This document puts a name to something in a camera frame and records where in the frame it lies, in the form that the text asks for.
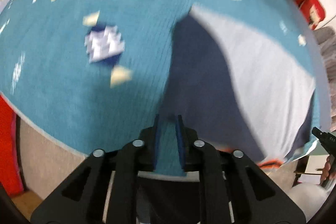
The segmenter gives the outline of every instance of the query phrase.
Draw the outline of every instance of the red object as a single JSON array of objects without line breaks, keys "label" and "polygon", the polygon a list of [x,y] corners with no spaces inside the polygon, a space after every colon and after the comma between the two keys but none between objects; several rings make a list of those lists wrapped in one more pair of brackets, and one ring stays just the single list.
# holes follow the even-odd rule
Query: red object
[{"label": "red object", "polygon": [[23,192],[16,156],[16,114],[0,96],[0,182],[9,196]]},{"label": "red object", "polygon": [[295,0],[295,2],[312,30],[325,19],[326,12],[319,0]]}]

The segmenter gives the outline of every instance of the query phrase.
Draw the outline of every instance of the silver screw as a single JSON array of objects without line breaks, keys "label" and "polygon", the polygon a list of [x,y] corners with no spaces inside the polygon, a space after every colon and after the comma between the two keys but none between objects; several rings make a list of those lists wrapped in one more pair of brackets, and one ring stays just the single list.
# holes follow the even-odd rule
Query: silver screw
[{"label": "silver screw", "polygon": [[244,156],[244,153],[240,150],[236,150],[233,152],[233,156],[235,156],[236,158],[242,158]]},{"label": "silver screw", "polygon": [[205,146],[205,142],[203,142],[202,140],[194,141],[194,146],[203,147]]},{"label": "silver screw", "polygon": [[145,144],[145,142],[142,141],[142,140],[135,140],[135,141],[133,141],[133,146],[135,146],[135,147],[141,147],[144,144]]},{"label": "silver screw", "polygon": [[96,150],[94,150],[93,155],[97,158],[100,158],[101,156],[104,155],[104,150],[96,149]]}]

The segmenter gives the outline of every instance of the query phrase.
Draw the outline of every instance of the white and navy garment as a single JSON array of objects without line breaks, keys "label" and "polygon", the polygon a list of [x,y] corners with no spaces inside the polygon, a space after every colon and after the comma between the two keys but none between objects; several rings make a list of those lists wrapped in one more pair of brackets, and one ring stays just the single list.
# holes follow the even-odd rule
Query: white and navy garment
[{"label": "white and navy garment", "polygon": [[160,109],[217,149],[281,165],[310,140],[315,79],[266,35],[193,6],[177,23]]}]

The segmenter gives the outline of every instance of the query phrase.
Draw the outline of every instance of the teal fabric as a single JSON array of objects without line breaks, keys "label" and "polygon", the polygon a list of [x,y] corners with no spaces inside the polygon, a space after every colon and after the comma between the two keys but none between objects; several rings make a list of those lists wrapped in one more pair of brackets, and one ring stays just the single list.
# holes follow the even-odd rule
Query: teal fabric
[{"label": "teal fabric", "polygon": [[[0,15],[0,26],[10,19],[0,34],[0,90],[37,126],[74,149],[119,149],[152,125],[169,72],[172,30],[194,3],[267,34],[314,75],[286,0],[14,0]],[[98,10],[99,21],[119,27],[126,42],[119,64],[133,71],[132,81],[114,88],[111,69],[89,64],[85,52],[89,28],[83,16]],[[25,62],[11,94],[22,52]],[[314,107],[313,121],[318,116]],[[174,128],[162,131],[157,171],[180,175]]]}]

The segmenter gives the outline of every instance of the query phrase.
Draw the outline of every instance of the human hand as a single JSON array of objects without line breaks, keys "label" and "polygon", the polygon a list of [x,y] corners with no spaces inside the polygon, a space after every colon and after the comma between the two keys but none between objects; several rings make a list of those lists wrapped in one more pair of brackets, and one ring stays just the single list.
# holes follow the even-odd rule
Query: human hand
[{"label": "human hand", "polygon": [[320,178],[320,182],[322,183],[323,181],[325,181],[325,179],[327,177],[329,177],[329,179],[335,179],[336,178],[336,172],[329,174],[329,170],[331,168],[331,164],[330,164],[330,156],[327,158],[327,162],[324,165],[324,168],[322,169],[322,175]]}]

